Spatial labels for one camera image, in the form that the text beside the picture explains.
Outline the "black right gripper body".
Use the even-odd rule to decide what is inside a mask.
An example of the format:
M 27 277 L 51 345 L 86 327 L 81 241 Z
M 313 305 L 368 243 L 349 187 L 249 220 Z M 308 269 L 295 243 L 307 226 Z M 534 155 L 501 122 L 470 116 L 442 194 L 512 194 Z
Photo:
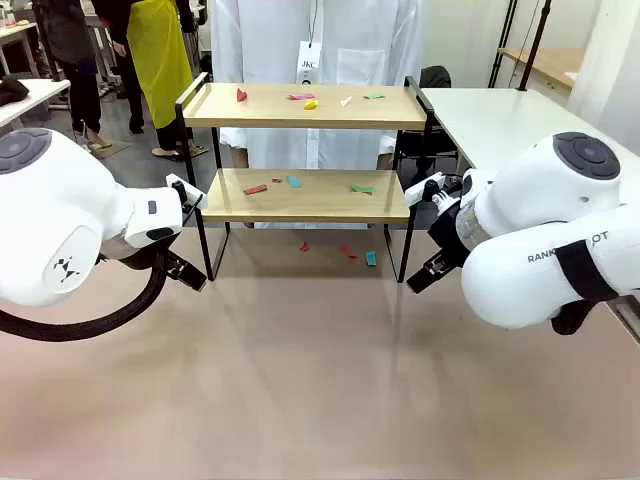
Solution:
M 440 260 L 466 260 L 470 254 L 456 230 L 459 211 L 460 200 L 449 198 L 438 206 L 437 219 L 428 230 L 429 236 L 440 248 L 436 254 Z

